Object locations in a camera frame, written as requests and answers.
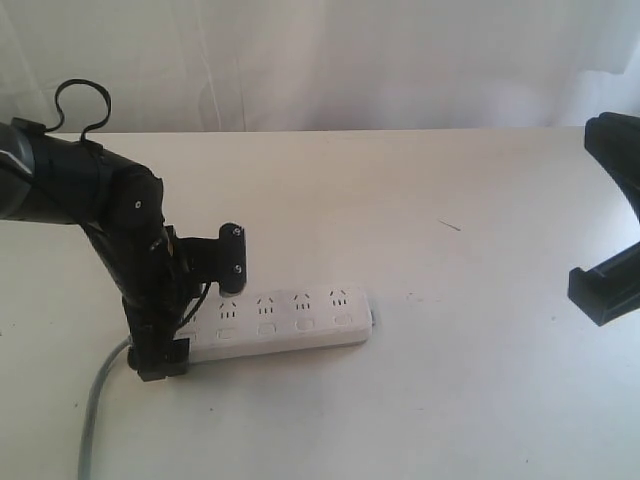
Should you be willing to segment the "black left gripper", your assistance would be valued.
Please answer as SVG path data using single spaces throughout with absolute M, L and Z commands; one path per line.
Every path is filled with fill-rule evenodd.
M 222 240 L 181 238 L 168 225 L 134 258 L 123 306 L 132 340 L 127 364 L 142 381 L 188 372 L 190 339 L 174 336 L 220 280 L 222 255 Z

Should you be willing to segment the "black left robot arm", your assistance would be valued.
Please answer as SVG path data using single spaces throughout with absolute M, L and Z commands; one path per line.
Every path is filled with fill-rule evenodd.
M 246 282 L 242 227 L 179 238 L 165 223 L 163 193 L 149 168 L 100 144 L 53 138 L 21 119 L 1 127 L 2 219 L 83 230 L 121 293 L 128 363 L 144 381 L 187 372 L 190 342 L 176 333 L 192 300 L 213 283 L 237 294 Z

